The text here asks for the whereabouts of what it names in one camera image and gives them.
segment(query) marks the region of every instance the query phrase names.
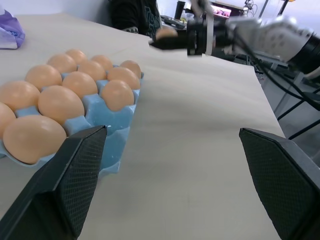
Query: brown egg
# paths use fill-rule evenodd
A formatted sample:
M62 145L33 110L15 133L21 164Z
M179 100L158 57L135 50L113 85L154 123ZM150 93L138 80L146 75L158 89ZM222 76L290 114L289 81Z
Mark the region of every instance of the brown egg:
M88 59L87 56L78 49L70 49L65 53L72 57L76 64L81 64L83 61Z
M111 60L104 55L95 55L91 60L100 64L105 71L109 71L114 67Z
M63 125L67 119L73 119L85 114L85 108L80 98L64 86L49 86L39 96L39 111Z
M62 84L60 72L48 64L32 67L26 74L24 80L34 85L39 91L41 91L43 87Z
M107 107L114 112L120 111L125 106L133 105L135 101L131 88L121 80L108 82L100 95Z
M54 154L65 139L66 132L62 126L41 115L19 117L3 134L6 150L26 164L35 164L39 158Z
M0 102L0 139L3 138L6 127L15 119L16 115L10 107Z
M77 71L75 60L65 53L52 56L47 64L57 69L61 74Z
M66 76L62 86L72 90L80 99L85 95L98 93L98 88L93 78L80 71L74 71Z
M155 39L160 39L163 37L177 37L178 32L177 30L173 29L172 27L163 27L159 28L158 31L156 31Z
M131 89L140 89L139 78L134 74L133 71L126 67L114 67L108 72L107 79L109 81L122 80L126 82Z
M0 102L12 111L38 105L39 90L26 81L9 81L0 86Z
M138 79L141 79L141 69L138 63L136 63L135 61L124 61L123 63L121 63L120 67L131 70L138 77Z
M84 61L80 64L78 72L88 74L96 82L98 80L107 79L107 74L105 69L96 61Z

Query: egg carton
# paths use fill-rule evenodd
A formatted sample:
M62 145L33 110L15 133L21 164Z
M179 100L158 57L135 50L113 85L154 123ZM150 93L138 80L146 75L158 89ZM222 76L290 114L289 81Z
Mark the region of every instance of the egg carton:
M62 73L62 80L68 73ZM141 73L140 83L144 79L144 73ZM82 103L85 109L84 116L78 116L68 119L63 124L67 136L71 136L81 130L88 129L95 126L105 125L107 128L107 137L104 143L99 177L115 174L119 171L121 156L125 149L128 140L130 125L136 110L137 101L140 95L140 89L132 90L134 95L134 105L125 106L120 111L111 111L105 101L100 97L101 90L108 84L108 80L98 80L96 85L98 93L85 95L82 98ZM40 115L35 106L23 108L15 111L17 118L28 115ZM5 148L2 140L0 140L0 158L7 156L14 162L29 168L41 168L55 155L41 157L35 164L26 164L13 157Z

